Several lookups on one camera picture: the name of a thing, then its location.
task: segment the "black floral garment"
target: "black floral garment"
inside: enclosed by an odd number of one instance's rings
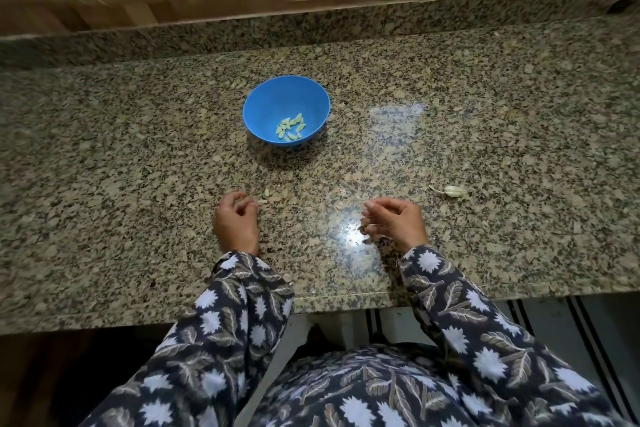
[[[412,249],[399,267],[437,346],[372,345],[290,363],[252,425],[629,425],[433,248]],[[227,253],[214,270],[193,312],[83,426],[232,425],[269,366],[293,294],[246,253]]]

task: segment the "bowl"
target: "bowl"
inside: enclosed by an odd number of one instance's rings
[[[276,146],[296,146],[323,127],[329,116],[331,101],[322,85],[304,76],[278,76],[260,83],[244,100],[243,119],[246,128],[260,140]],[[298,140],[285,142],[276,130],[281,121],[299,114],[306,124]],[[295,133],[298,125],[287,133]]]

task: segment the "person's right hand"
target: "person's right hand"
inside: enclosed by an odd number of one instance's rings
[[[365,201],[364,218],[360,220],[364,233],[384,235],[396,242],[403,255],[418,245],[429,243],[420,206],[395,197],[378,197]]]

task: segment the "floral dress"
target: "floral dress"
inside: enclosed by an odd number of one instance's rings
[[[436,250],[413,248],[398,265],[437,346],[371,345],[292,362],[251,425],[629,425]],[[193,311],[83,426],[232,425],[278,347],[293,294],[246,253],[227,253],[214,270]]]

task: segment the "floral sleeve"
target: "floral sleeve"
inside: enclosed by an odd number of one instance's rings
[[[233,423],[269,366],[293,294],[248,253],[227,253],[214,270],[193,311],[82,426]]]
[[[596,387],[507,319],[436,250],[413,248],[399,267],[413,302],[427,313],[425,331],[448,364],[468,373],[451,375],[451,382],[478,393],[461,396],[473,415],[526,425],[623,422]]]

